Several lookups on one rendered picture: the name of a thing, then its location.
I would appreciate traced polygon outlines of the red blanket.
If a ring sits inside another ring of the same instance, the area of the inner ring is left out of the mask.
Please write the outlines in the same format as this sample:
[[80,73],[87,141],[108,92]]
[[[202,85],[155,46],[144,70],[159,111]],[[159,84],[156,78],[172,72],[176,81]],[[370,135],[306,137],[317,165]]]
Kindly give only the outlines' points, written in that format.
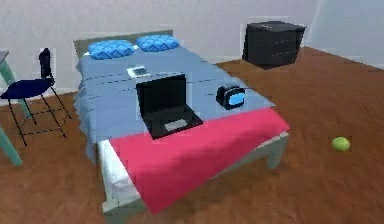
[[208,120],[157,140],[148,134],[110,141],[146,207],[154,214],[287,131],[271,108]]

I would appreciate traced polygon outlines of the black laptop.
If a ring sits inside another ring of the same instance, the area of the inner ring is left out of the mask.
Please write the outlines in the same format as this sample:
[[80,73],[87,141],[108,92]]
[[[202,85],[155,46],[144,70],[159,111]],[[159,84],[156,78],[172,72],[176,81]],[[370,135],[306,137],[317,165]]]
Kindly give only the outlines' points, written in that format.
[[136,85],[140,115],[153,140],[203,124],[186,102],[184,74]]

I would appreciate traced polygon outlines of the black chest of drawers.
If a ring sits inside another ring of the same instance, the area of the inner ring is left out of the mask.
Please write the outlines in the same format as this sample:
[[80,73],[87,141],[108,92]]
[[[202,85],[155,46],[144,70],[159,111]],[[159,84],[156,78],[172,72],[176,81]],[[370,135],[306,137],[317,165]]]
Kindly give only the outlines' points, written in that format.
[[250,23],[242,59],[263,69],[294,64],[306,27],[282,21]]

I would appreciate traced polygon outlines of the black chair with blue seat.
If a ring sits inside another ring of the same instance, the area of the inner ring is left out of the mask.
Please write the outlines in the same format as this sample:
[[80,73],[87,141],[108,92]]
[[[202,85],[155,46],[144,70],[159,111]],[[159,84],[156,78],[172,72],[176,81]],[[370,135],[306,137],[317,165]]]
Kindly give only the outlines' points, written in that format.
[[[44,48],[40,53],[39,53],[39,64],[40,64],[40,78],[38,79],[29,79],[29,80],[18,80],[13,82],[7,90],[0,95],[0,99],[6,100],[8,102],[8,107],[11,111],[13,120],[16,124],[16,127],[18,129],[18,134],[21,137],[24,145],[27,145],[25,141],[25,136],[26,135],[32,135],[32,132],[24,132],[22,130],[25,122],[27,119],[31,118],[34,122],[35,125],[37,125],[37,121],[35,119],[35,115],[39,114],[45,114],[49,113],[54,122],[56,123],[56,128],[53,128],[53,131],[60,131],[63,137],[66,137],[66,134],[62,128],[62,126],[65,124],[65,121],[60,123],[58,119],[56,118],[54,112],[56,110],[64,110],[66,113],[66,116],[68,118],[71,118],[68,110],[64,106],[63,102],[61,101],[60,97],[56,93],[55,89],[53,88],[55,84],[55,79],[52,74],[52,69],[51,69],[51,52],[48,48]],[[56,96],[58,102],[60,103],[61,107],[59,109],[52,109],[49,103],[47,102],[46,98],[43,96],[43,94],[48,90],[51,89]],[[27,99],[33,98],[40,96],[41,99],[44,101],[47,109],[45,111],[40,111],[40,112],[32,112],[30,110],[29,106],[26,106],[27,111],[29,114],[26,116],[24,121],[22,123],[19,123],[19,121],[16,118],[15,112],[13,110],[13,106],[11,105],[12,100],[21,100],[23,103],[27,103]],[[35,131],[35,134],[40,134],[40,133],[46,133],[46,132],[51,132],[51,129],[47,130],[39,130]]]

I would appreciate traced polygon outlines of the teal green table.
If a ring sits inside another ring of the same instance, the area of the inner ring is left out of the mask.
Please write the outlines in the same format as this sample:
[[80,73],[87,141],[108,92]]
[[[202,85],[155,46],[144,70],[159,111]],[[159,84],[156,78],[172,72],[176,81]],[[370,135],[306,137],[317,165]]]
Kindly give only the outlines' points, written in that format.
[[[0,75],[3,77],[7,85],[12,84],[15,81],[14,75],[6,61],[8,51],[0,50]],[[23,164],[18,152],[12,145],[10,139],[0,126],[0,149],[8,157],[14,166],[21,166]]]

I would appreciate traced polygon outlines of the black alarm clock blue face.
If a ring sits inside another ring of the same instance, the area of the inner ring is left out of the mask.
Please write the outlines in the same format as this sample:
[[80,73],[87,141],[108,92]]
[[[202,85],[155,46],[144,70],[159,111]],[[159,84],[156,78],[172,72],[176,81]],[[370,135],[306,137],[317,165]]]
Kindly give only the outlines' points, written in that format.
[[226,110],[240,107],[245,101],[245,89],[237,85],[221,86],[216,92],[216,102]]

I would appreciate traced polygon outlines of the blue bed with grey frame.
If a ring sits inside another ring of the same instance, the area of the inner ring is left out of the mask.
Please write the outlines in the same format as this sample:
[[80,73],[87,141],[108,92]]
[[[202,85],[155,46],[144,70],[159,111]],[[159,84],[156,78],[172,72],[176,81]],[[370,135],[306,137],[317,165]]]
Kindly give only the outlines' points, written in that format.
[[[142,51],[136,45],[136,40],[147,35],[167,34],[147,33],[132,40],[123,36],[79,40],[75,44],[79,56],[77,68],[82,80],[74,106],[79,115],[80,128],[88,139],[87,156],[99,160],[101,164],[106,193],[102,210],[107,224],[125,224],[129,216],[148,209],[110,143],[114,138],[129,135],[150,135],[140,115],[136,91],[138,83],[184,74],[186,102],[203,123],[258,109],[273,109],[269,100],[247,87],[242,80],[230,76],[180,45],[167,51]],[[113,59],[92,59],[88,46],[106,40],[127,40],[134,46],[135,52]],[[149,75],[131,78],[127,69],[137,66],[144,66]],[[245,101],[240,107],[226,110],[216,102],[216,92],[221,86],[232,85],[245,89]],[[268,167],[276,167],[286,147],[287,132],[262,143],[214,177],[259,158],[266,158]]]

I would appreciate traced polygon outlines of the green ball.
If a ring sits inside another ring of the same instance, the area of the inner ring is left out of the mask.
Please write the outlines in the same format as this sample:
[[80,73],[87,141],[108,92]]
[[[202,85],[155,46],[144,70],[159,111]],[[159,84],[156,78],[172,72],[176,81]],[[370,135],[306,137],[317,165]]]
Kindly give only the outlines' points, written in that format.
[[345,137],[336,137],[332,140],[332,147],[336,151],[344,152],[350,148],[350,142]]

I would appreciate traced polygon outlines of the blue patterned pillow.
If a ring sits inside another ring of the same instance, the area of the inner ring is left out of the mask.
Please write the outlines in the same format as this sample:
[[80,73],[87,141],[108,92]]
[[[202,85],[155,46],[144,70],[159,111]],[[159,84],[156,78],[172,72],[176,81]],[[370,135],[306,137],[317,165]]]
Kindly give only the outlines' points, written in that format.
[[88,53],[95,60],[125,57],[134,52],[134,46],[127,40],[99,41],[88,46]]
[[136,45],[144,52],[160,52],[177,48],[180,43],[171,35],[147,35],[138,38]]

